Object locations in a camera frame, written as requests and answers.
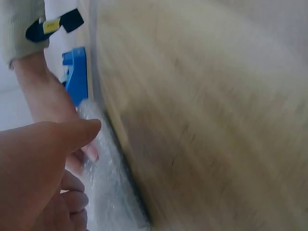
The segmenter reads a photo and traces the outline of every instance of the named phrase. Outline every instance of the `beige sleeve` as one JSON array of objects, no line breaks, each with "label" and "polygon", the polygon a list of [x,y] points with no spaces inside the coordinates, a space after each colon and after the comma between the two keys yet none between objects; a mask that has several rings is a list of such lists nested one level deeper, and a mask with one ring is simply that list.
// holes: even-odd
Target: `beige sleeve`
[{"label": "beige sleeve", "polygon": [[0,0],[0,51],[9,66],[14,59],[49,46],[49,40],[33,43],[26,39],[26,30],[39,18],[45,19],[44,0]]}]

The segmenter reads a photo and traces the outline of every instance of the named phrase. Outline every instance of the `plastic wrap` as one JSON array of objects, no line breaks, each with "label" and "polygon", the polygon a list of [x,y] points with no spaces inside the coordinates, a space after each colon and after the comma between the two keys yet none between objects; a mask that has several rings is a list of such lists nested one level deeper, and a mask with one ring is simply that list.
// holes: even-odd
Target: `plastic wrap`
[{"label": "plastic wrap", "polygon": [[143,204],[106,116],[89,100],[80,104],[78,113],[81,118],[96,118],[102,122],[102,129],[94,141],[100,159],[96,163],[85,162],[83,181],[89,197],[88,229],[149,231]]}]

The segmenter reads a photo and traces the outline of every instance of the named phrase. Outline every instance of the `tag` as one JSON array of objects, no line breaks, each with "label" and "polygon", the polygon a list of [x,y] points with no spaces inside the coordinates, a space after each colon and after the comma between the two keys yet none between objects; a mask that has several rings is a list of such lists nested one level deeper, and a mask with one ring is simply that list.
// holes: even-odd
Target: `tag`
[{"label": "tag", "polygon": [[44,34],[52,33],[60,28],[60,18],[43,23]]}]

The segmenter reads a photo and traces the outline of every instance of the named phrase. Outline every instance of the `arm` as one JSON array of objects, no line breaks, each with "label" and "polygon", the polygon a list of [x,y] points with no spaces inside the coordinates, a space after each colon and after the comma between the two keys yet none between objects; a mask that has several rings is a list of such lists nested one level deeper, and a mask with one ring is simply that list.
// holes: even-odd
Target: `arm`
[{"label": "arm", "polygon": [[14,60],[13,67],[35,122],[78,119],[64,87],[48,70],[43,52]]},{"label": "arm", "polygon": [[[78,119],[64,87],[48,70],[44,48],[49,41],[33,43],[26,30],[39,18],[45,19],[44,0],[0,0],[0,50],[5,62],[15,70],[35,122],[65,122]],[[93,145],[82,149],[92,160],[98,158]],[[69,155],[67,166],[80,173],[81,151]]]}]

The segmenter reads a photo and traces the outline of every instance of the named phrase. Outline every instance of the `wooden board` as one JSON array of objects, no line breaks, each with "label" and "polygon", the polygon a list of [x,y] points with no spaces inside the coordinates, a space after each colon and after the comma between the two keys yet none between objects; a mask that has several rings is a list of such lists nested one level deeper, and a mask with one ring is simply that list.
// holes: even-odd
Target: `wooden board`
[{"label": "wooden board", "polygon": [[212,2],[79,8],[92,85],[153,231],[307,230],[308,71],[298,53]]}]

